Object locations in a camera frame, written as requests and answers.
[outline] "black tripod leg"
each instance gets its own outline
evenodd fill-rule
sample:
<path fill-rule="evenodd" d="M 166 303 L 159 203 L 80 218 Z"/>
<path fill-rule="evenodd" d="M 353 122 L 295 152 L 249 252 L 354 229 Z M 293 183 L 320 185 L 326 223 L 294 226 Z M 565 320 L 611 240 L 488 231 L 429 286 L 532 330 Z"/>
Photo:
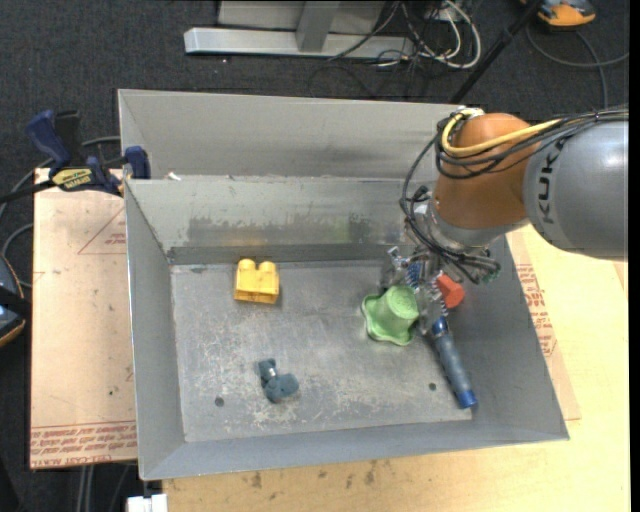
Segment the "black tripod leg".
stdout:
<path fill-rule="evenodd" d="M 503 30 L 500 38 L 494 43 L 491 49 L 487 52 L 484 59 L 476 66 L 467 81 L 462 84 L 462 87 L 456 92 L 449 100 L 449 103 L 457 105 L 462 101 L 462 98 L 469 92 L 469 89 L 478 81 L 478 79 L 484 74 L 491 63 L 500 55 L 500 52 L 511 42 L 513 36 L 515 36 L 522 27 L 524 27 L 529 21 L 538 13 L 540 7 L 544 3 L 544 0 L 529 0 L 527 8 L 525 9 L 522 17 L 516 21 L 511 27 Z"/>

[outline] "blue pen cap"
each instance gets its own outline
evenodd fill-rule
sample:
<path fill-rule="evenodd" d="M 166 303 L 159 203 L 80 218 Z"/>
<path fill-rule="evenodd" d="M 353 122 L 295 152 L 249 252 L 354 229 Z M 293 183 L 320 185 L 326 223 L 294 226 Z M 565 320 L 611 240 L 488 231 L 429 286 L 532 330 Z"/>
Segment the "blue pen cap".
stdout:
<path fill-rule="evenodd" d="M 458 403 L 460 404 L 460 407 L 462 407 L 463 409 L 468 409 L 469 407 L 478 403 L 476 395 L 470 389 L 457 393 L 456 396 L 458 397 Z"/>

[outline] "blue marker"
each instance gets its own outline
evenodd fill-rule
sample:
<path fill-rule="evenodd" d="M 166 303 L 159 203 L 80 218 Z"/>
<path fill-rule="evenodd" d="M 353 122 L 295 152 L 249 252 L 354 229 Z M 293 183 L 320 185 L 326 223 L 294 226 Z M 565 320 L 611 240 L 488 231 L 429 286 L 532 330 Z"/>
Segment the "blue marker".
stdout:
<path fill-rule="evenodd" d="M 433 323 L 431 334 L 433 334 L 436 350 L 440 356 L 440 363 L 456 394 L 460 407 L 467 409 L 476 405 L 478 400 L 471 389 L 471 382 L 462 366 L 460 354 L 453 343 L 453 336 L 449 331 L 449 324 L 444 316 L 441 316 Z"/>

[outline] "yellow cable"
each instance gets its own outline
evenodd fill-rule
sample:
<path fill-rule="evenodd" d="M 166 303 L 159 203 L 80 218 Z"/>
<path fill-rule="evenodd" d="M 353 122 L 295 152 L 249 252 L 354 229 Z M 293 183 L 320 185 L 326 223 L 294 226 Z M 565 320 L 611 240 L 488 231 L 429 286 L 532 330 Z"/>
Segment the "yellow cable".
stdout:
<path fill-rule="evenodd" d="M 511 142 L 514 139 L 526 137 L 529 135 L 534 135 L 539 131 L 542 131 L 555 124 L 558 124 L 561 121 L 561 119 L 552 119 L 551 121 L 545 121 L 544 123 L 529 126 L 527 128 L 523 128 L 522 130 L 517 130 L 515 132 L 508 133 L 506 135 L 502 135 L 500 137 L 496 137 L 495 139 L 487 140 L 485 142 L 482 142 L 480 144 L 475 144 L 473 146 L 455 147 L 449 144 L 449 135 L 451 134 L 453 127 L 459 121 L 469 117 L 471 113 L 475 113 L 475 112 L 477 111 L 474 109 L 461 110 L 460 112 L 457 112 L 445 125 L 444 129 L 442 130 L 441 143 L 442 143 L 442 148 L 448 155 L 458 157 L 458 158 L 477 155 L 479 153 L 482 153 L 483 151 L 494 148 L 500 144 L 504 144 L 505 142 Z"/>

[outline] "cardboard sheet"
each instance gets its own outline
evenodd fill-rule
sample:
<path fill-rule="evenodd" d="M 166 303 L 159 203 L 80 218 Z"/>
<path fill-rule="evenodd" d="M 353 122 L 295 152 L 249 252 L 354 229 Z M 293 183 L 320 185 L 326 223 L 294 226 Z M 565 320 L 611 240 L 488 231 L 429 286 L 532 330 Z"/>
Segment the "cardboard sheet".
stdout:
<path fill-rule="evenodd" d="M 33 469 L 137 457 L 125 236 L 121 198 L 35 196 Z"/>

